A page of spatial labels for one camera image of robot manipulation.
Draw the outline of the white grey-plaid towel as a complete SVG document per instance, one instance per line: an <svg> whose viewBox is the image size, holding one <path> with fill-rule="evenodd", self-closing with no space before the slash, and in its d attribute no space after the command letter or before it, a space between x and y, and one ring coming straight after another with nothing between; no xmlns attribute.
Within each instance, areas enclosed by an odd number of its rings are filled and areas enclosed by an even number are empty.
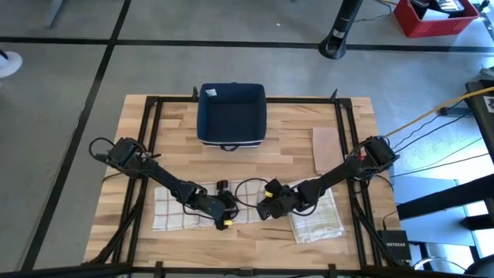
<svg viewBox="0 0 494 278"><path fill-rule="evenodd" d="M315 212L308 216L290 213L289 221L297 244L332 239L344 233L331 189L319 199Z"/></svg>

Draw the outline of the black metal stand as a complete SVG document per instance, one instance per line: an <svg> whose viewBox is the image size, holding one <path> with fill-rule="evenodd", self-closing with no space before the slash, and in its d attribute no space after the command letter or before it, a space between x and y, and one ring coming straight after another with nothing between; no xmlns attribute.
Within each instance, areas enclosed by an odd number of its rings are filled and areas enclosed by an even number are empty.
<svg viewBox="0 0 494 278"><path fill-rule="evenodd" d="M474 202L484 202L488 212L466 217L461 225L471 231L494 229L494 174L405 202L397 210L399 219L405 220Z"/></svg>

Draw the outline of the navy fabric basket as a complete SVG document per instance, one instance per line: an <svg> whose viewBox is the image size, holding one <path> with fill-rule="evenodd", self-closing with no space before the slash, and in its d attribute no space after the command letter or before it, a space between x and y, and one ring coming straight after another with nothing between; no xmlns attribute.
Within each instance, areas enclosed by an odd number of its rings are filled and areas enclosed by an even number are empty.
<svg viewBox="0 0 494 278"><path fill-rule="evenodd" d="M204 83L198 94L197 138L223 151L257 147L266 137L267 99L258 83Z"/></svg>

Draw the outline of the black Netgear switch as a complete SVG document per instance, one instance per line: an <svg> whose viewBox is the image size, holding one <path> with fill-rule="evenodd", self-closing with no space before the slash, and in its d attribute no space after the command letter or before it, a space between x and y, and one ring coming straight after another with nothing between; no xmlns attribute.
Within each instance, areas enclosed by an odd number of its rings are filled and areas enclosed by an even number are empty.
<svg viewBox="0 0 494 278"><path fill-rule="evenodd" d="M395 259L411 261L408 237L404 230L379 230L378 234Z"/></svg>

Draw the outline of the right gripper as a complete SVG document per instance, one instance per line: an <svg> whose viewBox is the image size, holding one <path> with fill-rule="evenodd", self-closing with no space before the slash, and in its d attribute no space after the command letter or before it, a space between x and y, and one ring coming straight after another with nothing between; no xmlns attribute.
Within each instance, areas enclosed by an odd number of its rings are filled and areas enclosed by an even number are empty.
<svg viewBox="0 0 494 278"><path fill-rule="evenodd" d="M277 179L269 181L264 189L273 193L273 197L265 196L257 204L256 210L261 220L267 220L269 217L277 219L294 209L301 209L306 204L306 200L296 187L290 188L288 185L282 185Z"/></svg>

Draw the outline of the red plastic crate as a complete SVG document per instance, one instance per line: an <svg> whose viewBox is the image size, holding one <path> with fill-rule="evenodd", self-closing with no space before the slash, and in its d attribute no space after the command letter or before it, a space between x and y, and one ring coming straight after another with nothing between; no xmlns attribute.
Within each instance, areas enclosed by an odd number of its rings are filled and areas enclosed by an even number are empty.
<svg viewBox="0 0 494 278"><path fill-rule="evenodd" d="M400 0L394 8L394 16L408 38L456 36L472 21L479 18L477 8L469 0L459 0L459 2L465 7L462 17L422 20L413 9L410 0Z"/></svg>

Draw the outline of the black aluminium frame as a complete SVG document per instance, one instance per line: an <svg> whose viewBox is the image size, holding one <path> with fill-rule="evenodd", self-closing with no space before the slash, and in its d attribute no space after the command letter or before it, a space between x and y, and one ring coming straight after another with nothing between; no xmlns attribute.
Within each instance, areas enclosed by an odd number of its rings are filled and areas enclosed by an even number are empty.
<svg viewBox="0 0 494 278"><path fill-rule="evenodd" d="M171 112L177 112L178 108L184 111L184 118L181 121L193 120L195 123L195 112L198 104L198 97L193 93L193 97L179 95L127 95L119 122L119 135L137 135L140 143L146 141L146 148L151 153L161 153L158 157L161 160L172 155L171 149L164 147L171 146L165 143L169 134L165 131L180 130L191 131L186 126L179 125L179 119L168 119ZM365 121L357 120L354 117L354 105L352 101L362 102L366 108L370 109L370 114ZM338 154L342 157L348 154L350 143L347 142L347 135L351 136L352 145L356 145L357 140L364 137L358 136L358 127L364 127L366 136L369 132L375 133L377 129L374 115L370 104L370 98L323 98L323 97L268 97L268 106L271 105L278 114L288 115L290 111L295 113L295 108L300 107L298 115L304 114L303 119L308 118L308 113L320 114L328 120L321 119L321 124L337 127L339 129L339 149ZM141 120L131 120L126 115L134 109L135 113L142 113ZM178 171L176 176L182 176L186 180L192 178L226 179L233 177L235 180L245 177L258 176L257 174L268 174L261 169L265 165L266 169L272 170L267 164L234 164L225 166L231 170L228 173L213 171L211 174L203 168L186 168ZM356 276L373 278L481 278L480 276L440 273L423 270L413 270L410 266L374 266L364 265L367 257L373 255L371 251L366 252L365 246L375 251L377 243L373 243L371 233L369 239L365 239L362 232L363 224L357 226L357 215L350 212L355 200L350 194L354 193L351 180L348 183L340 184L338 190L342 192L341 198L344 201L344 208L339 208L344 212L344 218L349 220L352 236L347 237L339 243L315 243L315 245L304 247L295 245L281 247L281 243L288 243L288 239L268 239L268 231L273 236L282 236L285 230L271 228L288 228L288 219L273 220L271 222L258 222L252 225L237 225L238 231L254 232L254 239L233 238L233 228L223 232L213 232L213 228L192 229L185 231L187 234L183 239L176 233L170 235L157 235L152 238L151 228L142 224L144 219L144 206L150 199L148 189L150 185L155 185L155 181L146 179L140 180L137 186L136 180L129 178L125 180L123 176L103 183L97 219L103 219L93 225L95 231L100 231L101 236L108 238L108 232L115 232L109 242L103 248L103 255L98 254L90 262L81 263L78 266L65 266L60 268L49 268L33 270L31 266L22 266L22 271L0 273L0 278L117 278L118 276L128 276L135 273L153 273L154 278L164 278L167 274L215 274L215 275L235 275L243 278L259 275L285 275L285 276L324 276L326 278L337 278L338 276ZM107 263L108 259L113 259L114 249L128 251L125 261L117 263ZM120 258L120 253L113 255Z"/></svg>

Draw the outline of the white round floor object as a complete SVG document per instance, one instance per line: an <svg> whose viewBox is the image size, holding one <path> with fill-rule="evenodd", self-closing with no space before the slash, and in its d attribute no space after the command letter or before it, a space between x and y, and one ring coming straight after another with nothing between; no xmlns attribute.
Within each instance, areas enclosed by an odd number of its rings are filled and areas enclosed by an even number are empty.
<svg viewBox="0 0 494 278"><path fill-rule="evenodd" d="M0 49L0 79L11 76L22 66L22 57L16 53Z"/></svg>

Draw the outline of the black round chair base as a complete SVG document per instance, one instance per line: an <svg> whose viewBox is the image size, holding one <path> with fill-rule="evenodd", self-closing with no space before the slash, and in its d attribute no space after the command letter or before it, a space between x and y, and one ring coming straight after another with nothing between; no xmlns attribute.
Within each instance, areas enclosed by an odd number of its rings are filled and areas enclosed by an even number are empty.
<svg viewBox="0 0 494 278"><path fill-rule="evenodd" d="M494 278L494 254L474 262L465 270L464 274Z"/></svg>

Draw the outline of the grey metal leg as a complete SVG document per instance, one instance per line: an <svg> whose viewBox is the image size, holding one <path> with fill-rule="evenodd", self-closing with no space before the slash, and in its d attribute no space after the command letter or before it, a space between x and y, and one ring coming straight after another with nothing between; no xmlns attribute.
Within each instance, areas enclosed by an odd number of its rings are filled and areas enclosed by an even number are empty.
<svg viewBox="0 0 494 278"><path fill-rule="evenodd" d="M49 10L46 13L46 17L44 20L44 26L47 29L51 29L55 25L56 19L62 9L64 1L65 0L51 0Z"/></svg>

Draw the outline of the black white keyboard device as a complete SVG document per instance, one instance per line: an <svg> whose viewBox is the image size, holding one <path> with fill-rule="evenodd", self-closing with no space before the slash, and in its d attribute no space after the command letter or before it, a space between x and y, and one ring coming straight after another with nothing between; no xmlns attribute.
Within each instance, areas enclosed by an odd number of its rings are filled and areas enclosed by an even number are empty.
<svg viewBox="0 0 494 278"><path fill-rule="evenodd" d="M429 7L450 16L460 16L465 11L465 6L459 0L430 0Z"/></svg>

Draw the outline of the black equipment case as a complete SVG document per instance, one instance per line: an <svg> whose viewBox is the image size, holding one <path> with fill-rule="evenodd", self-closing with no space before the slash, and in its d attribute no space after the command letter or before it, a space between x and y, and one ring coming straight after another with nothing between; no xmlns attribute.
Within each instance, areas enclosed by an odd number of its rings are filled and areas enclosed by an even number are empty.
<svg viewBox="0 0 494 278"><path fill-rule="evenodd" d="M487 93L467 99L466 103L472 110L479 126L482 138L494 164L494 80L479 80L465 84L468 93L492 88Z"/></svg>

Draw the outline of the white brown-checked towel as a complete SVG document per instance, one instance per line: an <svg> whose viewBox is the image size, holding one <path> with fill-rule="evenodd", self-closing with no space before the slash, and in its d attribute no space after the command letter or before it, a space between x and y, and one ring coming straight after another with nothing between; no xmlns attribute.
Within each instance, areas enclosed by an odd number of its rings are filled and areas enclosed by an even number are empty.
<svg viewBox="0 0 494 278"><path fill-rule="evenodd" d="M246 181L228 181L229 190L236 198L239 207L238 215L233 219L234 224L249 224L261 219L256 205L265 197L264 178L250 178ZM215 195L213 184L203 182L201 185L208 189L208 193ZM164 187L154 189L154 231L172 231L214 226L212 220L200 217L198 211L184 206L175 200L175 197Z"/></svg>

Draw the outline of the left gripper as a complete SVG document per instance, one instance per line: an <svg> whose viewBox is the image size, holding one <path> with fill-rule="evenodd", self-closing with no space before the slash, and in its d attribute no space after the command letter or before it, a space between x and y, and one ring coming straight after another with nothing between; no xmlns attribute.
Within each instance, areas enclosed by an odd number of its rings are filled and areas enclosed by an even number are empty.
<svg viewBox="0 0 494 278"><path fill-rule="evenodd" d="M199 184L194 184L196 192L191 196L188 206L203 218L214 222L217 230L228 229L230 225L224 225L225 220L232 220L238 215L239 207L235 196L229 190L229 182L220 180L213 184L215 195L210 195L208 189Z"/></svg>

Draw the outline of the pink towel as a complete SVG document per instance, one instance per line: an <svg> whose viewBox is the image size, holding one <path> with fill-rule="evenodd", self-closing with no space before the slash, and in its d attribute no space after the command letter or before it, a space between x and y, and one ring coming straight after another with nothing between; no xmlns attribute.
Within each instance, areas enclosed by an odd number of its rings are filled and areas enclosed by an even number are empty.
<svg viewBox="0 0 494 278"><path fill-rule="evenodd" d="M339 133L334 127L312 129L313 161L315 172L324 175L343 163Z"/></svg>

